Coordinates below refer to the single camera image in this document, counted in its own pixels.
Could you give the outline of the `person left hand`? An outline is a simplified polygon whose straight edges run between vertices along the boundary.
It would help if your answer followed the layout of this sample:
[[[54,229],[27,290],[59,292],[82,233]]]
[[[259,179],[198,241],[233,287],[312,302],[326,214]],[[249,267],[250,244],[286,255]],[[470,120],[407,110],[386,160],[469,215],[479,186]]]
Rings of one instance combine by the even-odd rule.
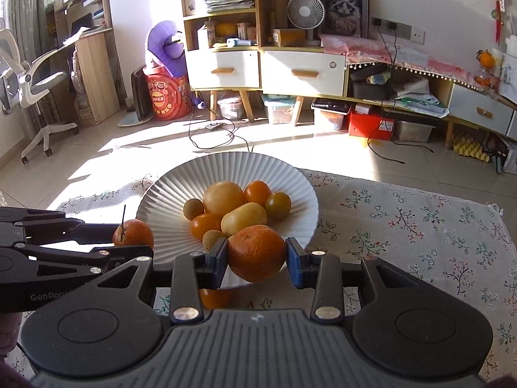
[[[0,355],[5,357],[17,345],[18,334],[22,322],[21,313],[0,315]]]

